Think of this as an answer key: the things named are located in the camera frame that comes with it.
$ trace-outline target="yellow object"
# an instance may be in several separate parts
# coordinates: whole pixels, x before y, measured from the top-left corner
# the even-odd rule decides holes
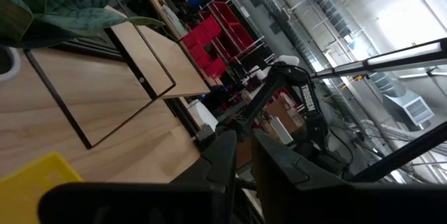
[[[37,206],[50,189],[82,181],[57,153],[50,153],[0,181],[0,223],[39,223]]]

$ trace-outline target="yellow bin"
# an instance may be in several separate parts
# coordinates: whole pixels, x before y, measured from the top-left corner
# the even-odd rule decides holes
[[[37,206],[50,189],[82,181],[57,153],[50,153],[0,181],[0,223],[39,223]]]

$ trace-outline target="cardboard box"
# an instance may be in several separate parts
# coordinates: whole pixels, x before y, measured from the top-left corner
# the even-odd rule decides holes
[[[301,115],[283,97],[264,107],[264,111],[273,117],[278,117],[288,133],[300,130],[305,125]]]

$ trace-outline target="air vent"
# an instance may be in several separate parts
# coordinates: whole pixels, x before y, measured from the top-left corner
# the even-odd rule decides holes
[[[433,111],[421,97],[409,103],[405,107],[405,112],[415,125],[420,125],[434,116]]]

